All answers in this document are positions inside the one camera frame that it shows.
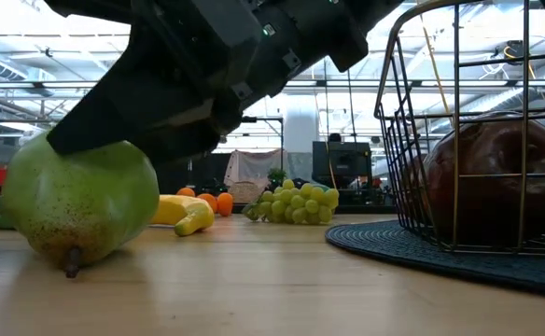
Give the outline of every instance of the wooden table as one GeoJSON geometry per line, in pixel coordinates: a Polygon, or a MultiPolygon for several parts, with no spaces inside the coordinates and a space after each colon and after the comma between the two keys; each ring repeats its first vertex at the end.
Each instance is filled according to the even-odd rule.
{"type": "Polygon", "coordinates": [[[352,256],[325,229],[150,229],[75,281],[0,231],[0,335],[545,335],[545,298],[352,256]]]}

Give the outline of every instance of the apple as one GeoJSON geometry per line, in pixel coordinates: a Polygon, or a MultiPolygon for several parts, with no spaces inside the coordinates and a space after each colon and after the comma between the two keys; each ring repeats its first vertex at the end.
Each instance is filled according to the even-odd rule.
{"type": "MultiPolygon", "coordinates": [[[[478,119],[520,116],[512,112],[484,114],[478,119]]],[[[520,120],[463,124],[459,136],[459,174],[495,175],[522,172],[520,120]]],[[[545,174],[545,127],[530,120],[527,172],[545,174]]],[[[428,198],[442,239],[454,231],[454,132],[447,134],[425,159],[428,198]]],[[[459,179],[457,236],[460,244],[516,245],[522,179],[472,177],[459,179]]],[[[528,177],[524,239],[545,233],[545,177],[528,177]]]]}

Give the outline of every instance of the green pear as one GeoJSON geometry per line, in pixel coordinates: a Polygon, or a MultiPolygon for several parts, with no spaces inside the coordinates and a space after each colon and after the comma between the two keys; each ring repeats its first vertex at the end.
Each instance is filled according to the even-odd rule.
{"type": "Polygon", "coordinates": [[[128,142],[60,156],[44,133],[11,159],[1,201],[1,215],[32,249],[75,277],[142,232],[159,185],[146,155],[128,142]]]}

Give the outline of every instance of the dark mat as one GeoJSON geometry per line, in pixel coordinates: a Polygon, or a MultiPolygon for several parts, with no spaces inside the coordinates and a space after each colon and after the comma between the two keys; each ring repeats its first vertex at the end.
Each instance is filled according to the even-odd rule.
{"type": "Polygon", "coordinates": [[[545,257],[442,252],[398,222],[340,225],[327,242],[363,257],[545,295],[545,257]]]}

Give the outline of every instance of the robotic arm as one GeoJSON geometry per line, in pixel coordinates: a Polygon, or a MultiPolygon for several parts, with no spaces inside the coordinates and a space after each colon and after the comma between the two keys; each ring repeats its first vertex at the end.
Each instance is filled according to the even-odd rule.
{"type": "Polygon", "coordinates": [[[403,0],[46,0],[129,23],[130,43],[49,133],[62,155],[128,140],[153,164],[205,155],[244,109],[329,56],[368,54],[366,33],[403,0]]]}

